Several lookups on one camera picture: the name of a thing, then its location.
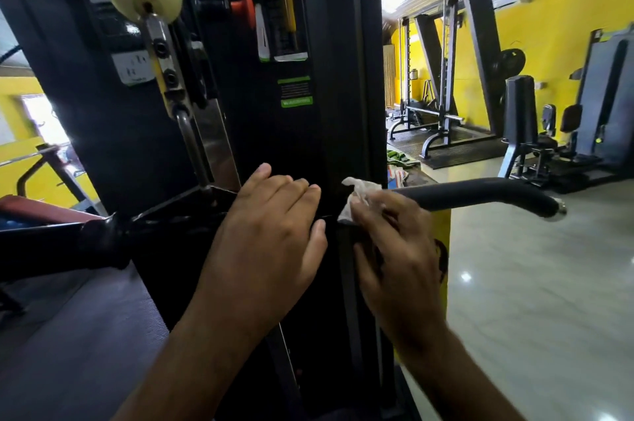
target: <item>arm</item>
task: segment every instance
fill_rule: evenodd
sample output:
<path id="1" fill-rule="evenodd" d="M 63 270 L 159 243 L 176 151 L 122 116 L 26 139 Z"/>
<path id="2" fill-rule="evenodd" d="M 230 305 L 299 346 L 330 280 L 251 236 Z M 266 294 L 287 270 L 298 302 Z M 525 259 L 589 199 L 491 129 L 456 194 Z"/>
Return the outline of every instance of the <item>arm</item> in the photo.
<path id="1" fill-rule="evenodd" d="M 115 421 L 208 420 L 260 340 L 313 281 L 328 245 L 321 190 L 263 164 L 219 227 L 194 297 Z"/>
<path id="2" fill-rule="evenodd" d="M 353 217 L 368 231 L 383 264 L 376 264 L 368 246 L 354 246 L 361 291 L 440 417 L 522 421 L 445 323 L 429 212 L 388 191 L 369 199 L 382 212 L 357 199 Z"/>

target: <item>exercise machine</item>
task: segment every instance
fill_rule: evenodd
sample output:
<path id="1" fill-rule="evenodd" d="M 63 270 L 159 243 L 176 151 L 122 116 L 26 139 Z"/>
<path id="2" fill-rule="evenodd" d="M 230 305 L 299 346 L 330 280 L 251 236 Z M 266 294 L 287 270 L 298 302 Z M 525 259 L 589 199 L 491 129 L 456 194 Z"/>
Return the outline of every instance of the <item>exercise machine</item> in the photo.
<path id="1" fill-rule="evenodd" d="M 330 246 L 216 419 L 418 419 L 392 345 L 355 280 L 358 232 L 336 222 L 349 194 L 343 178 L 387 183 L 380 0 L 292 0 L 292 9 L 290 0 L 252 0 L 255 30 L 249 0 L 236 15 L 231 0 L 220 0 L 225 15 L 212 19 L 197 5 L 218 0 L 0 1 L 114 213 L 0 233 L 15 252 L 3 256 L 2 279 L 132 260 L 171 329 L 235 191 L 267 161 L 274 172 L 321 186 L 317 216 L 327 221 Z M 45 8 L 51 4 L 54 14 Z M 279 40 L 267 42 L 276 49 L 268 57 L 259 41 L 265 33 Z M 443 216 L 436 238 L 445 247 L 453 207 L 501 201 L 547 219 L 565 214 L 558 200 L 507 179 L 430 181 L 401 192 Z M 65 257 L 44 262 L 40 245 L 64 246 Z M 446 269 L 447 257 L 441 261 Z M 444 299 L 446 288 L 444 276 Z"/>
<path id="2" fill-rule="evenodd" d="M 464 126 L 453 97 L 455 84 L 456 35 L 458 24 L 466 17 L 474 42 L 484 103 L 490 130 L 481 132 Z M 436 30 L 436 19 L 442 19 L 442 42 Z M 440 13 L 418 14 L 403 19 L 405 36 L 404 66 L 409 72 L 409 24 L 413 20 L 422 44 L 425 62 L 431 75 L 433 96 L 437 109 L 421 107 L 411 99 L 411 80 L 406 77 L 406 88 L 401 99 L 400 119 L 389 128 L 389 140 L 394 135 L 413 130 L 428 133 L 420 155 L 429 159 L 430 151 L 450 145 L 469 145 L 474 142 L 500 138 L 503 134 L 503 96 L 505 80 L 518 75 L 526 64 L 524 52 L 517 48 L 502 50 L 495 21 L 492 0 L 443 0 Z M 424 123 L 419 114 L 438 117 L 438 121 Z"/>
<path id="3" fill-rule="evenodd" d="M 544 132 L 536 125 L 535 86 L 528 76 L 507 83 L 509 148 L 499 176 L 520 178 L 559 193 L 629 178 L 634 160 L 634 95 L 629 72 L 634 55 L 634 30 L 593 31 L 575 105 L 562 113 L 559 131 L 568 134 L 565 145 L 553 138 L 556 109 L 546 105 Z"/>

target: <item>cable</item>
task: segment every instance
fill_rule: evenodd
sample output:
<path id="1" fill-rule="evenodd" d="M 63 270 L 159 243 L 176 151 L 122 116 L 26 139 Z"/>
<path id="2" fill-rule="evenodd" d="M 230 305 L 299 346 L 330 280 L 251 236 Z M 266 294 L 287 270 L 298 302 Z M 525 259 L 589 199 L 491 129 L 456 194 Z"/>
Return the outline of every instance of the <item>cable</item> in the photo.
<path id="1" fill-rule="evenodd" d="M 13 47 L 10 50 L 8 50 L 7 52 L 5 52 L 0 57 L 0 65 L 4 64 L 4 62 L 6 61 L 7 58 L 9 58 L 12 55 L 17 54 L 20 50 L 22 50 L 22 47 L 20 47 L 20 45 L 16 45 L 15 47 Z"/>

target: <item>shiny floor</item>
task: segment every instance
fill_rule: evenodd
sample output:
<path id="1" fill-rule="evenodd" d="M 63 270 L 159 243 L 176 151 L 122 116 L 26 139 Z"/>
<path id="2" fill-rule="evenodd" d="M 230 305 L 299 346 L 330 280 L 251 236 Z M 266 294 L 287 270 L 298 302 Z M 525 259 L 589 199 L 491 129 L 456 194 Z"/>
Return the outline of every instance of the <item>shiny floor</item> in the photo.
<path id="1" fill-rule="evenodd" d="M 501 159 L 426 170 L 496 176 Z M 456 209 L 448 322 L 529 420 L 634 419 L 634 181 L 563 196 L 566 219 Z M 424 421 L 438 419 L 409 379 Z"/>

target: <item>white tissue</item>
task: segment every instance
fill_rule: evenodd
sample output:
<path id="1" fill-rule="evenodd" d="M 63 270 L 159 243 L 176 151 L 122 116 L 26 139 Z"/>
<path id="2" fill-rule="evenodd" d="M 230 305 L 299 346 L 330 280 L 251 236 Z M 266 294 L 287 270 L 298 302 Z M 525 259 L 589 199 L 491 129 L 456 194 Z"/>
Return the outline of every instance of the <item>white tissue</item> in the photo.
<path id="1" fill-rule="evenodd" d="M 353 221 L 352 213 L 350 212 L 350 200 L 353 197 L 359 197 L 366 205 L 368 204 L 368 200 L 366 199 L 366 194 L 372 191 L 380 191 L 383 187 L 380 184 L 375 184 L 374 182 L 369 182 L 368 180 L 361 180 L 359 178 L 354 177 L 346 177 L 341 181 L 344 185 L 353 185 L 354 190 L 353 193 L 348 196 L 348 200 L 345 203 L 344 209 L 339 214 L 337 218 L 337 222 L 341 222 L 342 224 L 351 224 L 355 225 L 356 223 Z"/>

